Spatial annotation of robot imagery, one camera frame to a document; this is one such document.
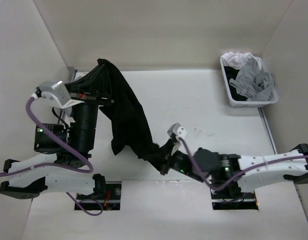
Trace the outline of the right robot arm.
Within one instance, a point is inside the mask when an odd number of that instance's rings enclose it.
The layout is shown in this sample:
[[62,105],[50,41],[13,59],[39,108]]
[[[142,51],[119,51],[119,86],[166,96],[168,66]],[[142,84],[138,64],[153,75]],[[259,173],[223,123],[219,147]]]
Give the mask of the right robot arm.
[[199,148],[194,155],[181,151],[165,153],[159,158],[157,169],[162,175],[175,170],[191,179],[207,183],[216,193],[238,198],[259,187],[280,182],[308,184],[308,145],[299,144],[283,154],[246,156],[220,154]]

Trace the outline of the black tank top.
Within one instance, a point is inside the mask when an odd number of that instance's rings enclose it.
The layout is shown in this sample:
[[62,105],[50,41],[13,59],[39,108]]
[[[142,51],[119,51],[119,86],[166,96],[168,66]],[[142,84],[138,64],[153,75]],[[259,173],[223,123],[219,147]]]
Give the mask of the black tank top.
[[106,59],[100,58],[97,63],[80,80],[66,84],[68,92],[91,96],[111,121],[114,155],[129,146],[138,158],[148,161],[162,175],[167,174],[174,144],[171,140],[163,146],[153,142],[143,107],[120,70]]

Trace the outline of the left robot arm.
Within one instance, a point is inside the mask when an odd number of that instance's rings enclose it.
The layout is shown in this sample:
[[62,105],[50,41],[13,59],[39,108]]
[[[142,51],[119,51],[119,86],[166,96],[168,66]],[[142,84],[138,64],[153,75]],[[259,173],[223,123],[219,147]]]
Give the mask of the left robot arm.
[[97,106],[82,101],[74,105],[74,113],[78,116],[67,129],[37,119],[31,105],[39,98],[36,92],[26,103],[26,112],[36,124],[35,151],[38,155],[24,161],[5,160],[0,178],[8,177],[8,180],[0,184],[0,194],[20,200],[53,192],[103,198],[107,192],[105,177],[94,173],[89,161],[95,139]]

